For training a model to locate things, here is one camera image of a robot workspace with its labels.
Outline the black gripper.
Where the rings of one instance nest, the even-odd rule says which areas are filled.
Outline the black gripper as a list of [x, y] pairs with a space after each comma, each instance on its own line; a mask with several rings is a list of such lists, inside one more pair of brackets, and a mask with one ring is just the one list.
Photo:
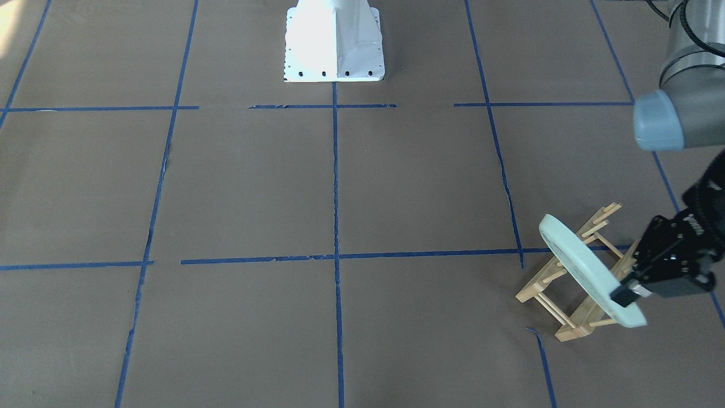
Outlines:
[[717, 286], [712, 266], [723, 259], [723, 152], [682, 194], [672, 219], [652, 218], [634, 251], [632, 275], [610, 294], [626, 308], [652, 294], [663, 298], [707, 294]]

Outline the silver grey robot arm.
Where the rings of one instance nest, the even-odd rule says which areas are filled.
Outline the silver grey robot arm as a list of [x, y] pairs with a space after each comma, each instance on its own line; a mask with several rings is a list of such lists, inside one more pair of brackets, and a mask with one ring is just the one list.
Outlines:
[[[637, 144], [646, 151], [681, 151], [723, 144], [723, 2], [668, 2], [668, 57], [659, 88], [635, 101]], [[706, 294], [723, 259], [723, 153], [682, 194], [672, 219], [655, 216], [634, 249], [632, 270], [611, 299], [628, 307], [652, 294]]]

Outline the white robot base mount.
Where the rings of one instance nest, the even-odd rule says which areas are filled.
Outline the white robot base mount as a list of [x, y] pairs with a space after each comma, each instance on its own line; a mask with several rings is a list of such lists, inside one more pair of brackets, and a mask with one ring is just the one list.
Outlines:
[[381, 16], [368, 1], [298, 1], [285, 23], [285, 82], [384, 79]]

